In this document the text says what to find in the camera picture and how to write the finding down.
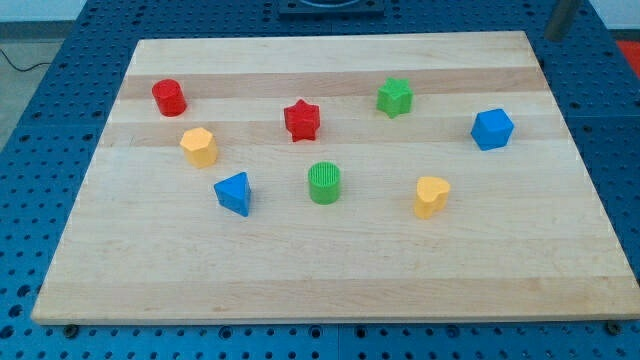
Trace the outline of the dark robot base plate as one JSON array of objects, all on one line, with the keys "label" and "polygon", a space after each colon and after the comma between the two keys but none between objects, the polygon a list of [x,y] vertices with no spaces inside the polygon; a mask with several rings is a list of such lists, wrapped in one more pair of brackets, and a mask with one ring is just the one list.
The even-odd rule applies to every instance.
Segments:
[{"label": "dark robot base plate", "polygon": [[315,16],[381,15],[385,0],[281,0],[278,17],[291,19]]}]

